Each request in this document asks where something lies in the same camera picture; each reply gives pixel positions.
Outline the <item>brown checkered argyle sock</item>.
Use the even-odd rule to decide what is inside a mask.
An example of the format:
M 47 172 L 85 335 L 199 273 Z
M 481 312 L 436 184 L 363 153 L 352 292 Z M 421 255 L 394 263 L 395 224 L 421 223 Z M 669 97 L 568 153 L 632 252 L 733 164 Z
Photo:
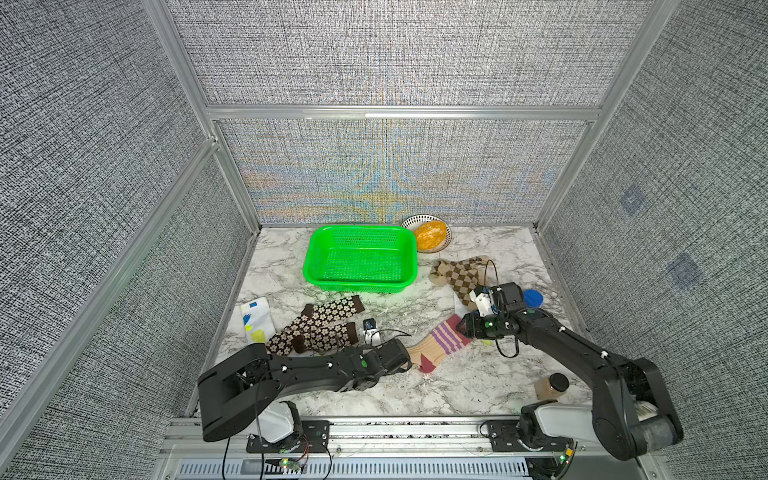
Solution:
M 488 285 L 487 270 L 491 259 L 475 256 L 464 260 L 439 260 L 429 273 L 429 280 L 436 286 L 449 285 L 461 303 L 470 311 L 477 306 L 471 293 L 478 287 Z

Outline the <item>striped beige maroon sock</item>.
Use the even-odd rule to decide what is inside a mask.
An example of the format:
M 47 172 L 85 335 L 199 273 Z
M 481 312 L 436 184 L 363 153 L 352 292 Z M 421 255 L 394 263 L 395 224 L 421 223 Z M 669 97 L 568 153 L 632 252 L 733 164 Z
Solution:
M 407 347 L 411 363 L 422 373 L 431 373 L 448 356 L 462 350 L 471 339 L 458 329 L 461 318 L 453 315 L 433 328 L 419 343 Z

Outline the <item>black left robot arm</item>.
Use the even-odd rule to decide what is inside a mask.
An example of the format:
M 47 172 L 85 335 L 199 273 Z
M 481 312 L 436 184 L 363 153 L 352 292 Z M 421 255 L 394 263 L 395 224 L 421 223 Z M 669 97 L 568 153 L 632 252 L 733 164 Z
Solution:
M 277 356 L 263 344 L 248 345 L 198 378 L 203 440 L 216 442 L 240 433 L 281 397 L 363 391 L 411 366 L 398 339 L 314 357 Z

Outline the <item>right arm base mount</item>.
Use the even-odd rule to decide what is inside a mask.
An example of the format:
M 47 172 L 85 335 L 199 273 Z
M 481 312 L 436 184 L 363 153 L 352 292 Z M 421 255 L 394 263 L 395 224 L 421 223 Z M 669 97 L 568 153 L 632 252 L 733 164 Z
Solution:
M 577 443 L 599 443 L 590 406 L 554 400 L 527 405 L 512 420 L 484 421 L 478 431 L 494 452 L 560 452 Z

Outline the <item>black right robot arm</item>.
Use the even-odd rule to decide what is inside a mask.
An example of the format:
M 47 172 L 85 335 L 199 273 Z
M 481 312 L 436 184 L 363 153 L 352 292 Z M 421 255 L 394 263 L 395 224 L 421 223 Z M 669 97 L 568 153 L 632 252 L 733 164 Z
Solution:
M 627 461 L 683 440 L 682 423 L 653 362 L 628 359 L 578 335 L 546 310 L 528 306 L 515 283 L 478 287 L 470 299 L 477 308 L 460 320 L 461 335 L 493 341 L 512 337 L 557 360 L 591 390 L 588 406 L 554 400 L 525 406 L 516 430 L 527 449 L 570 439 L 598 443 Z

